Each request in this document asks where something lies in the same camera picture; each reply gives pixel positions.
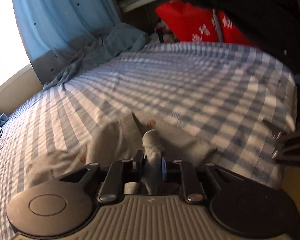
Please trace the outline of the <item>grey printed pants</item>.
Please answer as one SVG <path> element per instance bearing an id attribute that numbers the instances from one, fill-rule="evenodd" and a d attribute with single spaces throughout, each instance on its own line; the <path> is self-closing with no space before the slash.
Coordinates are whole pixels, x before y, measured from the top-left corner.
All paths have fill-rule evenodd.
<path id="1" fill-rule="evenodd" d="M 190 135 L 158 115 L 140 112 L 121 114 L 94 131 L 92 139 L 71 151 L 51 150 L 33 159 L 26 168 L 25 188 L 57 178 L 89 163 L 108 168 L 118 160 L 133 159 L 139 150 L 146 157 L 141 182 L 125 185 L 126 194 L 175 193 L 175 184 L 165 185 L 161 160 L 181 159 L 201 168 L 215 151 L 203 139 Z"/>

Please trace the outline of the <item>blue white checked bedsheet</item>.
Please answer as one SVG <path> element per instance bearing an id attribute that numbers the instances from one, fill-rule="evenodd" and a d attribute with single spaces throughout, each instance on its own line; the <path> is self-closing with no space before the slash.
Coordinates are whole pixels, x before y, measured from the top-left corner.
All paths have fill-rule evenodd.
<path id="1" fill-rule="evenodd" d="M 39 92 L 12 113 L 0 138 L 0 239 L 13 236 L 6 207 L 24 189 L 27 165 L 53 150 L 78 148 L 127 111 L 159 114 L 213 143 L 212 162 L 271 187 L 281 184 L 283 168 L 271 158 L 274 141 L 263 121 L 295 128 L 289 68 L 248 46 L 151 44 Z"/>

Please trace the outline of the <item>window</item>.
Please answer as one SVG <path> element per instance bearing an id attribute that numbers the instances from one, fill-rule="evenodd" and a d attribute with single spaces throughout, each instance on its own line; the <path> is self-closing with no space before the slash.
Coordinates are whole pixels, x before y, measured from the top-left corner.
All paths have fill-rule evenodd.
<path id="1" fill-rule="evenodd" d="M 12 0 L 0 0 L 0 86 L 29 64 Z"/>

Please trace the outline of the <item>blue star curtain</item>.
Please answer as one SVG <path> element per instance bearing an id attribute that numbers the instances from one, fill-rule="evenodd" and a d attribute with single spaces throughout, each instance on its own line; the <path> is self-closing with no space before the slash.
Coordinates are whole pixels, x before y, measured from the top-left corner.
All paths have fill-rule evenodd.
<path id="1" fill-rule="evenodd" d="M 127 51 L 147 34 L 122 23 L 115 0 L 12 0 L 23 45 L 44 90 Z"/>

